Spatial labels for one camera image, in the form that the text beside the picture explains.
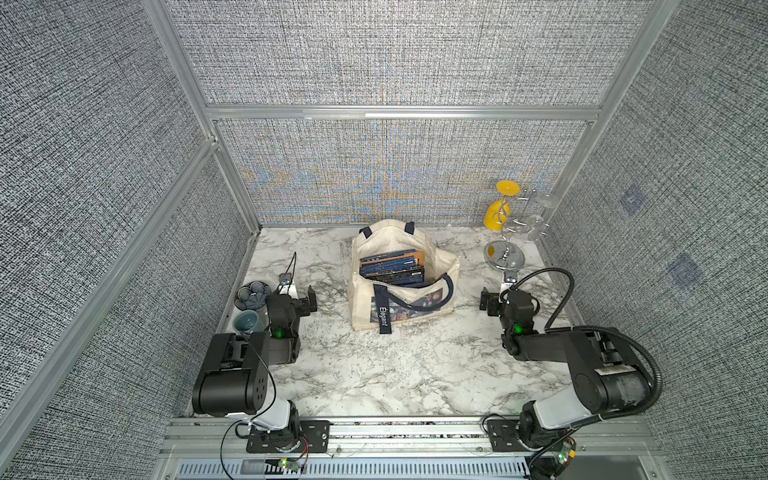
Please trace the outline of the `dark flower shaped dish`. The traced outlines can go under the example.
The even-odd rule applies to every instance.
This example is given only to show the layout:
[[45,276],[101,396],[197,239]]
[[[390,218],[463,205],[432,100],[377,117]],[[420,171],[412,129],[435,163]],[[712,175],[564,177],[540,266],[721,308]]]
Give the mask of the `dark flower shaped dish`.
[[241,286],[234,297],[234,306],[241,311],[257,311],[264,308],[272,295],[272,288],[263,281],[253,281]]

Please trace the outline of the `teal ceramic cup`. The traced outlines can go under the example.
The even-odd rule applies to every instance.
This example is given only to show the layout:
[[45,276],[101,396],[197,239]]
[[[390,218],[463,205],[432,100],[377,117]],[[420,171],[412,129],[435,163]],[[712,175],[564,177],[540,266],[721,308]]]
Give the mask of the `teal ceramic cup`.
[[232,321],[232,327],[239,334],[250,336],[263,332],[269,326],[269,321],[263,312],[245,310],[238,313]]

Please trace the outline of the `aluminium front rail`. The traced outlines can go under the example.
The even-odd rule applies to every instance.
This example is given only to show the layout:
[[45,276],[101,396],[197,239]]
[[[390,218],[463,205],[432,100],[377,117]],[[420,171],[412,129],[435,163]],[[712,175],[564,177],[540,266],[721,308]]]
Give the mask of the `aluminium front rail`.
[[[326,453],[249,454],[230,419],[171,420],[154,479],[531,479],[534,452],[495,453],[484,422],[511,416],[307,417],[332,423]],[[670,479],[639,418],[598,423],[540,456],[564,479]]]

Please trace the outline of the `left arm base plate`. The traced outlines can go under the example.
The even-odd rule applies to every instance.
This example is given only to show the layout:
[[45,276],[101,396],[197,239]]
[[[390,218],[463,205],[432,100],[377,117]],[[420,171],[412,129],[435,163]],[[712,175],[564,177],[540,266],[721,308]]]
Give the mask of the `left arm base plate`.
[[282,430],[252,427],[246,444],[249,454],[326,453],[332,423],[326,420],[299,420]]

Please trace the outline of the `cream canvas tote bag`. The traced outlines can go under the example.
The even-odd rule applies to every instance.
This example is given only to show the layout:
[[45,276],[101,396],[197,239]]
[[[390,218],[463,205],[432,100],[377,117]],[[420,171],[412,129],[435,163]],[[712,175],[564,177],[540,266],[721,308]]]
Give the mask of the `cream canvas tote bag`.
[[412,222],[389,219],[360,229],[348,284],[352,328],[390,334],[398,322],[451,313],[459,273],[459,257]]

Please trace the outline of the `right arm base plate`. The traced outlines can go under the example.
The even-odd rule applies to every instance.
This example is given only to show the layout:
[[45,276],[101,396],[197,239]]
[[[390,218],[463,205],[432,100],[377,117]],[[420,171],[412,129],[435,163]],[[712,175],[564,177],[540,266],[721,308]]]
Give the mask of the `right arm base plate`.
[[517,424],[516,420],[502,419],[500,417],[490,417],[485,420],[484,428],[493,452],[534,452],[534,449],[528,448],[518,438]]

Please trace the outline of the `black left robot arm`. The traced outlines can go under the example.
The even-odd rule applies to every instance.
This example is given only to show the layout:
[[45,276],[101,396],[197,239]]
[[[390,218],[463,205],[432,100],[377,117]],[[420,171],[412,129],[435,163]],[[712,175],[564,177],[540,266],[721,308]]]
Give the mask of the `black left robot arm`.
[[288,286],[241,288],[233,330],[212,337],[192,391],[196,414],[230,417],[249,429],[250,453],[308,448],[295,404],[279,396],[271,368],[293,364],[301,350],[301,319],[317,311],[313,288],[297,297]]

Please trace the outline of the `yellow wine glass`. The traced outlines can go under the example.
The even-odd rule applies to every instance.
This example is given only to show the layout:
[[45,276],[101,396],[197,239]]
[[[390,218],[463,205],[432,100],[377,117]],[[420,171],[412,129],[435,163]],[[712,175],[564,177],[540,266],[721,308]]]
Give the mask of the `yellow wine glass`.
[[520,193],[521,188],[515,181],[502,180],[496,184],[496,190],[500,198],[486,210],[483,225],[491,231],[500,232],[512,213],[510,201]]

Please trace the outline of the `clear wine glass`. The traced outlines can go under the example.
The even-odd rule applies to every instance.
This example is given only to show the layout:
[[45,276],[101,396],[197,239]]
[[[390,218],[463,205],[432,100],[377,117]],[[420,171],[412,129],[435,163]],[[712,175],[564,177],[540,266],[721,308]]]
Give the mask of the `clear wine glass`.
[[523,216],[524,236],[527,242],[533,242],[546,234],[549,227],[548,215],[559,203],[559,197],[552,193],[534,192],[530,195]]

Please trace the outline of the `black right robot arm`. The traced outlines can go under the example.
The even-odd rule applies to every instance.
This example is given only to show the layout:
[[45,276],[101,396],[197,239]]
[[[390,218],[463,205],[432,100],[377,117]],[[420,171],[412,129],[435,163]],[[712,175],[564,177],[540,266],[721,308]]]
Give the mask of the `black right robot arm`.
[[502,293],[483,289],[479,309],[499,318],[502,347],[515,360],[567,366],[570,384],[527,402],[518,416],[516,436],[531,451],[562,442],[580,427],[638,415],[661,396],[658,362],[616,329],[581,325],[540,333],[533,322],[537,302],[519,289]]

